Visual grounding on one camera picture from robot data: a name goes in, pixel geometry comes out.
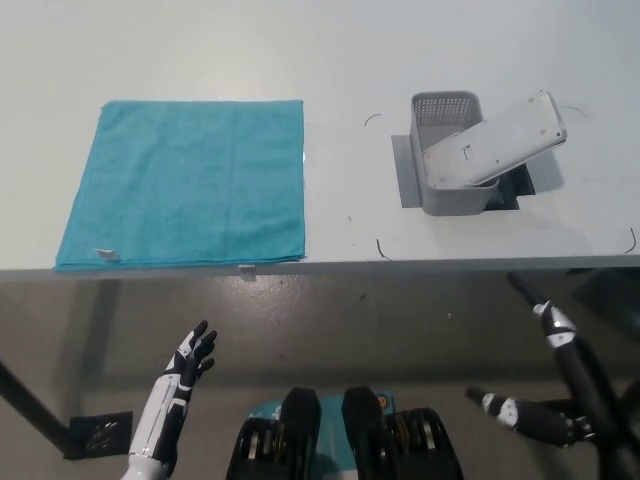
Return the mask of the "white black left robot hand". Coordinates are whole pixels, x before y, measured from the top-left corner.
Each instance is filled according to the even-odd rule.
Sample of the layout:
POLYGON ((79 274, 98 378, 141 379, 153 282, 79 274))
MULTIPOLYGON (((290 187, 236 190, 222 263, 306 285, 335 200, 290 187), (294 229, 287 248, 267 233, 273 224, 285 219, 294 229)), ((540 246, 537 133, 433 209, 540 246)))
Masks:
POLYGON ((213 367, 217 332, 200 322, 176 348, 156 379, 143 409, 129 453, 155 459, 162 465, 174 460, 196 383, 213 367))

